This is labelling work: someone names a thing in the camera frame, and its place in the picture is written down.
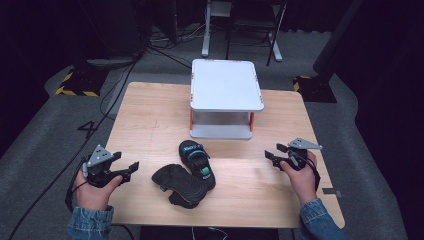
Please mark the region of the black folding chair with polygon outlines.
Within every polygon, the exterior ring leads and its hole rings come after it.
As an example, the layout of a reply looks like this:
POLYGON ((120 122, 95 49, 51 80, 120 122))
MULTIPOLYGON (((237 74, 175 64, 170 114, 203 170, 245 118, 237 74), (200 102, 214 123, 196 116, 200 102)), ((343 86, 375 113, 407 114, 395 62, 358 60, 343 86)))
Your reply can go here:
POLYGON ((231 0, 229 23, 226 29, 226 59, 236 32, 264 33, 263 41, 269 44, 266 65, 270 64, 277 43, 277 36, 289 0, 231 0))

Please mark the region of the white metal stand frame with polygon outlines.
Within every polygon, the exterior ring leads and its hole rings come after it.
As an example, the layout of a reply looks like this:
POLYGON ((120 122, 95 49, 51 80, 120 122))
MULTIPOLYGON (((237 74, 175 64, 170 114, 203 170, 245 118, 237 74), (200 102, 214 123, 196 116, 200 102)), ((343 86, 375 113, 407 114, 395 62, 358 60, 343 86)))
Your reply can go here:
MULTIPOLYGON (((230 16, 230 5, 231 0, 206 0, 206 9, 205 9, 205 23, 204 23, 204 35, 203 35, 203 43, 201 49, 201 56, 207 58, 209 56, 209 46, 211 40, 211 24, 212 21, 217 18, 222 18, 224 20, 224 30, 226 33, 226 29, 229 23, 230 16)), ((247 32, 249 35, 257 36, 259 33, 255 32, 247 32)), ((267 41, 263 41, 258 43, 258 46, 268 46, 267 41)), ((248 43, 236 42, 236 45, 232 46, 248 46, 248 43)), ((281 62, 283 57, 281 55, 278 44, 276 43, 276 47, 274 48, 274 54, 271 58, 274 58, 277 62, 281 62)))

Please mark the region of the white two-tier shelf rack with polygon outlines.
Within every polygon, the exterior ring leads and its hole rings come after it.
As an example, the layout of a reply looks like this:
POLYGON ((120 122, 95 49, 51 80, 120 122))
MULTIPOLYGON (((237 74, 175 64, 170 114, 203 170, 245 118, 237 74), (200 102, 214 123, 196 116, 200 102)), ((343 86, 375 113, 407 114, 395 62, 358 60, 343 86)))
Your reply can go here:
POLYGON ((249 140, 254 116, 264 109, 254 64, 195 59, 190 108, 191 137, 249 140))

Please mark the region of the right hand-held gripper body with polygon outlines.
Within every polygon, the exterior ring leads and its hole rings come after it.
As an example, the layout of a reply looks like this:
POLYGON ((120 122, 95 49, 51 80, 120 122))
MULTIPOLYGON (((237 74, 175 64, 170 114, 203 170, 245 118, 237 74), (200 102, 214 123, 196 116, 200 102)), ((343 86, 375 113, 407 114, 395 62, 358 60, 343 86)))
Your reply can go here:
POLYGON ((307 151, 309 149, 322 149, 322 146, 302 138, 296 138, 288 143, 288 159, 291 167, 297 171, 307 164, 307 151))

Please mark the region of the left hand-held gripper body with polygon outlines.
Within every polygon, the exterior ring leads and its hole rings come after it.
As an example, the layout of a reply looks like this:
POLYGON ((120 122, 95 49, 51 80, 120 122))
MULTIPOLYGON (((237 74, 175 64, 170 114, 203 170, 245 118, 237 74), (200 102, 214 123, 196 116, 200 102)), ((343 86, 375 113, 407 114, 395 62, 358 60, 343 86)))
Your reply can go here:
POLYGON ((101 145, 97 145, 87 160, 83 161, 82 172, 88 183, 97 188, 103 188, 110 181, 110 170, 113 153, 101 145))

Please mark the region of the person's right hand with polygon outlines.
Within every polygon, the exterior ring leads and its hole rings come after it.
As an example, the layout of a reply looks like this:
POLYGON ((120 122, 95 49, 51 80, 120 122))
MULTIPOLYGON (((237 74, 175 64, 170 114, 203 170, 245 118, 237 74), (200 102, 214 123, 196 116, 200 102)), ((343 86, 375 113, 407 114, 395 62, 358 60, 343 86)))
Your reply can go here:
POLYGON ((306 165, 303 169, 296 171, 286 162, 280 166, 290 179, 291 186, 296 193, 301 206, 317 198, 315 190, 315 174, 311 166, 306 165))

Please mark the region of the black slanted pole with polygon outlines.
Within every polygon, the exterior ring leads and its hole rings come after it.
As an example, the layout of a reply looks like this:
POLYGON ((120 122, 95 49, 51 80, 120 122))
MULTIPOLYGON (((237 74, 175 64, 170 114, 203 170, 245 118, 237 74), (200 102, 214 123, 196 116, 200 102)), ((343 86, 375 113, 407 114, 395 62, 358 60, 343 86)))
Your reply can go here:
POLYGON ((342 55, 347 50, 349 28, 364 0, 354 0, 343 15, 327 44, 313 64, 313 70, 320 81, 328 82, 338 67, 342 55))

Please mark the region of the person's left hand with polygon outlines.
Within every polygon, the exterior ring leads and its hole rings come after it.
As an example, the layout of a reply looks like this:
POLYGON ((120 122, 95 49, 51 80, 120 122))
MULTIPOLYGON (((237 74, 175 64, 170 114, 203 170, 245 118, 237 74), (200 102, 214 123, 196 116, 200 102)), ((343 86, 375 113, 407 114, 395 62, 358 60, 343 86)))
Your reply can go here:
POLYGON ((76 205, 88 210, 105 211, 107 209, 110 196, 121 184, 122 180, 123 178, 121 176, 116 176, 103 188, 97 188, 86 183, 83 172, 79 170, 74 181, 74 185, 76 187, 76 205))

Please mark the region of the yellow-black striped stand base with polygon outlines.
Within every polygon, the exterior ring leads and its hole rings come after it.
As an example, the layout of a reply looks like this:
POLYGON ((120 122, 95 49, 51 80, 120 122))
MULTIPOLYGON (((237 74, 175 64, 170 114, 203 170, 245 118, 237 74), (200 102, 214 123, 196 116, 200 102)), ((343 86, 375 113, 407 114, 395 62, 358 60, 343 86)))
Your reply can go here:
POLYGON ((62 80, 56 95, 99 97, 108 76, 107 70, 79 71, 71 68, 62 80))
POLYGON ((296 76, 293 78, 293 87, 305 102, 337 102, 329 83, 320 81, 317 77, 296 76))

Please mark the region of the black and teal child sandal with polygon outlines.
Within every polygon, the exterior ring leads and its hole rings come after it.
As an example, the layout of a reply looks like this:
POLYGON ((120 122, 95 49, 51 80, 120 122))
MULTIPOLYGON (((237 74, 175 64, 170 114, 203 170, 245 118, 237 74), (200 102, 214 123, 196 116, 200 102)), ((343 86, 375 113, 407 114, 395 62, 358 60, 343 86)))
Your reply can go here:
POLYGON ((202 144, 185 140, 179 145, 179 156, 192 175, 202 180, 210 191, 216 186, 215 175, 211 169, 209 155, 202 144))
POLYGON ((208 192, 202 180, 191 175, 179 164, 163 166, 152 175, 151 179, 162 191, 173 191, 168 197, 171 204, 186 209, 197 207, 208 192))

